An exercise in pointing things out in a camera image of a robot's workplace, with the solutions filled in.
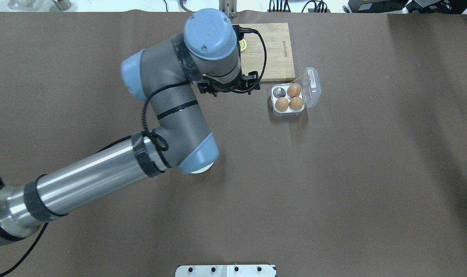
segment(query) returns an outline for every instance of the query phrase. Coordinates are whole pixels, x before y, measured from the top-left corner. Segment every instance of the robotic arm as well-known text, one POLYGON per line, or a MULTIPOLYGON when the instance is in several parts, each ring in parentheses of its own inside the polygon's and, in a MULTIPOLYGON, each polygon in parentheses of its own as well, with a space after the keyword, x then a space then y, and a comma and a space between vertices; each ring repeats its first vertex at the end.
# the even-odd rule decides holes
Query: robotic arm
POLYGON ((144 132, 24 186, 0 182, 0 245, 29 237, 45 222, 167 168, 177 166, 186 174, 207 170, 219 151, 189 84, 214 96, 259 89, 263 72, 242 74, 238 39, 243 33, 257 31, 232 28, 225 14, 204 9, 188 19, 183 33, 127 58, 121 65, 124 84, 135 98, 146 100, 145 107, 151 103, 160 126, 147 130, 144 112, 144 132))

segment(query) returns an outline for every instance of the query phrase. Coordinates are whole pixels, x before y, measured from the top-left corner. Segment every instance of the white metal plate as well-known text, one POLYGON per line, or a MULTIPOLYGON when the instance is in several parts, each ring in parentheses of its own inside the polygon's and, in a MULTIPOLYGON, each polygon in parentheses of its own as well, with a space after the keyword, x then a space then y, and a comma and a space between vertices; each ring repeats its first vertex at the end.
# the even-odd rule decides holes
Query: white metal plate
POLYGON ((275 265, 179 266, 175 277, 276 277, 275 265))

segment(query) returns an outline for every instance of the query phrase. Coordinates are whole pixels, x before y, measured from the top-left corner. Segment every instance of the yellow round object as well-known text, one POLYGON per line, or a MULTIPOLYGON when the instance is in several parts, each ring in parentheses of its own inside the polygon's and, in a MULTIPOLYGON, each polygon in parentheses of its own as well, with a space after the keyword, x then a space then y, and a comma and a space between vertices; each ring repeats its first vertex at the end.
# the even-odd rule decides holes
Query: yellow round object
POLYGON ((279 98, 278 100, 276 100, 274 107, 280 112, 286 111, 288 109, 288 99, 286 99, 285 97, 279 98))
POLYGON ((288 87, 288 90, 286 93, 288 93, 288 96, 290 97, 296 97, 300 95, 300 91, 302 91, 302 88, 297 85, 297 84, 292 84, 290 87, 288 87))
POLYGON ((290 108, 293 110, 301 110, 303 107, 302 98, 295 96, 290 100, 290 108))
POLYGON ((240 40, 238 44, 240 45, 240 52, 244 52, 247 49, 247 41, 245 39, 240 40))

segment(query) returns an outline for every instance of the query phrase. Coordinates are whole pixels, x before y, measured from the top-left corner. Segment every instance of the transparent plastic egg carton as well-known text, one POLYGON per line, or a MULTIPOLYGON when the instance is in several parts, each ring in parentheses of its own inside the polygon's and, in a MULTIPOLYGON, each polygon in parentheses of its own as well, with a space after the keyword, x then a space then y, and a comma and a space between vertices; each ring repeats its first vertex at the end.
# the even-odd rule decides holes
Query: transparent plastic egg carton
POLYGON ((275 116, 300 115, 306 108, 314 107, 320 96, 321 85, 319 83, 317 71, 313 68, 307 68, 307 72, 302 75, 300 83, 277 84, 271 88, 270 98, 273 104, 273 114, 275 116), (288 95, 288 88, 292 85, 300 88, 299 97, 302 98, 302 108, 300 110, 295 110, 290 107, 293 98, 288 95), (288 108, 284 112, 276 109, 276 102, 280 98, 286 98, 288 100, 288 108))

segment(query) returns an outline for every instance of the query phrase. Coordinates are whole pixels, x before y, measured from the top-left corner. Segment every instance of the egg carton lid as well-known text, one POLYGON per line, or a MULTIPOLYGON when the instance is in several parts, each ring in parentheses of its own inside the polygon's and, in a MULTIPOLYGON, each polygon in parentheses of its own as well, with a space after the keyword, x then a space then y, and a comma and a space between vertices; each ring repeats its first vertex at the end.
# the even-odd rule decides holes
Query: egg carton lid
POLYGON ((321 83, 319 75, 314 68, 306 68, 307 72, 302 77, 302 89, 304 93, 305 108, 314 107, 321 97, 321 83))

